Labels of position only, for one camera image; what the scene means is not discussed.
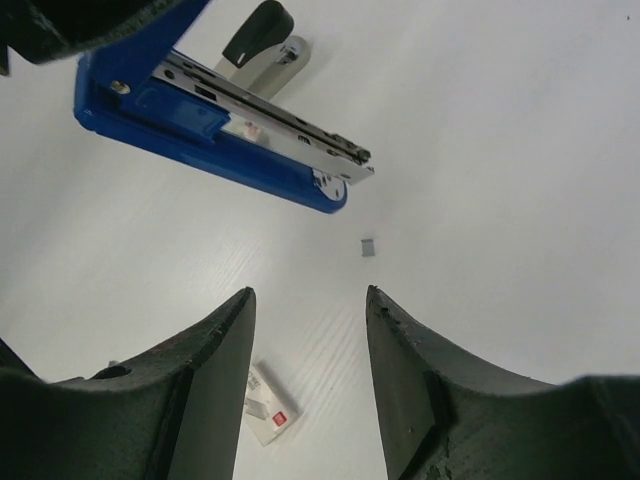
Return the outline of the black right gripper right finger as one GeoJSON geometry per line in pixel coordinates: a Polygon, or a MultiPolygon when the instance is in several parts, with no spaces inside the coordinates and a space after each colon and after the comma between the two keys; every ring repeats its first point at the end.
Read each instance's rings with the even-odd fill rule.
{"type": "Polygon", "coordinates": [[[366,333],[391,479],[635,479],[639,380],[553,385],[468,352],[377,287],[366,333]]]}

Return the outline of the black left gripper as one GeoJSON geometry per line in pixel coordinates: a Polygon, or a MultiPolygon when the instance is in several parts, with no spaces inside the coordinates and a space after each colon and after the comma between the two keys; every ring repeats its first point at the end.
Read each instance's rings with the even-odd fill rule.
{"type": "Polygon", "coordinates": [[[3,1],[1,73],[9,52],[40,65],[104,47],[168,19],[185,30],[206,1],[3,1]]]}

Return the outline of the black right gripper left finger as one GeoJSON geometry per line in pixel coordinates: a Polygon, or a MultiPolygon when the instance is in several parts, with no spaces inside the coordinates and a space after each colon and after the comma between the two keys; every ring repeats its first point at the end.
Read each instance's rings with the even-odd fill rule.
{"type": "Polygon", "coordinates": [[[256,321],[244,288],[89,378],[49,383],[1,348],[5,479],[229,479],[256,321]]]}

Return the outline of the blue black stapler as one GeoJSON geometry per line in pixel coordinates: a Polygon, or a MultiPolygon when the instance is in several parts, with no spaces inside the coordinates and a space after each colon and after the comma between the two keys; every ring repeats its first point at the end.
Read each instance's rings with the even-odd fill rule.
{"type": "Polygon", "coordinates": [[[160,20],[82,55],[76,120],[106,138],[322,213],[343,208],[349,187],[374,173],[369,150],[179,52],[177,42],[198,17],[185,30],[160,20]]]}

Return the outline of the grey black stapler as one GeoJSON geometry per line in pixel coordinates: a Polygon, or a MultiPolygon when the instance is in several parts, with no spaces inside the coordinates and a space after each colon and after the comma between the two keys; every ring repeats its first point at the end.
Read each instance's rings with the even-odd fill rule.
{"type": "Polygon", "coordinates": [[[261,2],[223,49],[214,72],[265,100],[273,99],[311,59],[310,43],[293,30],[293,16],[281,2],[261,2]]]}

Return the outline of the white red staple box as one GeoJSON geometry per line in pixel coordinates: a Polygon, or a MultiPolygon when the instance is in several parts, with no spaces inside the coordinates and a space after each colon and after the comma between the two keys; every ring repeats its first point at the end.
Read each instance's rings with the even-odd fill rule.
{"type": "Polygon", "coordinates": [[[276,441],[303,416],[303,410],[266,361],[248,370],[243,420],[262,447],[276,441]]]}

